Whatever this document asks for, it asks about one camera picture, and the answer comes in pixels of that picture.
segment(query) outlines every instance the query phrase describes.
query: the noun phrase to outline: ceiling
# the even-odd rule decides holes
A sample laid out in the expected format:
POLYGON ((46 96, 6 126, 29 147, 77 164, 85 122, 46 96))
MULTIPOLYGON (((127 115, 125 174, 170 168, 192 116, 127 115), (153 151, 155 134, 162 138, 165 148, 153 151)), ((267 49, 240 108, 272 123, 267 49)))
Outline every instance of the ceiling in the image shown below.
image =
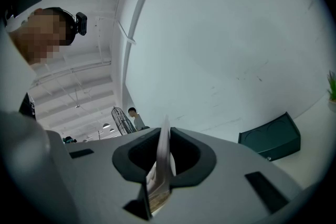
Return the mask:
POLYGON ((101 138, 118 136, 111 116, 113 106, 120 105, 111 79, 112 32, 118 0, 42 0, 8 28, 17 28, 37 8, 55 6, 73 15, 87 15, 87 34, 76 35, 71 46, 61 47, 60 52, 32 66, 37 77, 29 94, 35 101, 36 119, 45 129, 78 141, 99 139, 98 130, 103 132, 101 138), (102 129, 104 123, 111 127, 102 129))

